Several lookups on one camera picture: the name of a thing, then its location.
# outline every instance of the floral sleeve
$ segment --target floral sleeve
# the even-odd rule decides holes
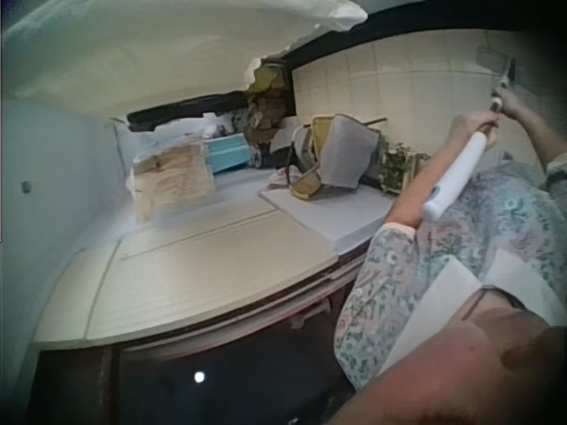
[[[548,164],[546,190],[564,216],[567,216],[567,153]]]
[[[426,290],[417,257],[414,235],[399,228],[384,225],[370,243],[335,333],[335,355],[357,390],[379,372]]]

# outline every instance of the tile wall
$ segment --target tile wall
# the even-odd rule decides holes
[[[361,121],[385,116],[388,122],[380,128],[389,139],[433,153],[455,115],[489,105],[500,76],[478,65],[478,46],[513,55],[523,64],[533,60],[518,35],[503,31],[425,31],[368,42],[293,71],[297,114],[304,122],[337,112]],[[522,87],[517,93],[544,116],[557,115],[546,108],[550,102],[543,96]],[[502,150],[539,166],[516,122],[503,120],[500,142],[483,160],[491,163]]]

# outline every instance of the person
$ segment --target person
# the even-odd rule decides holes
[[[524,423],[564,388],[567,142],[511,90],[497,94],[545,181],[509,161],[474,174],[438,222],[422,220],[433,186],[499,116],[454,119],[385,216],[343,306],[335,354],[359,393],[331,423]]]

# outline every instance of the floral shirt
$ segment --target floral shirt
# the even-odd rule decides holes
[[[414,234],[378,230],[335,334],[335,354],[357,390],[377,375],[451,256],[483,281],[502,248],[567,305],[567,154],[548,165],[540,187],[537,180],[528,165],[497,166],[475,174],[438,222],[423,222]]]

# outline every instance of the skin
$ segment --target skin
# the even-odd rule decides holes
[[[567,151],[564,139],[514,93],[498,93],[503,113],[524,126],[544,166]],[[490,112],[457,117],[444,145],[384,222],[419,227],[421,204],[433,185],[470,136],[497,119]],[[438,334],[371,381],[330,424],[565,423],[567,329],[550,328],[495,292],[467,316],[479,296],[473,294]],[[545,419],[554,409],[559,416]]]

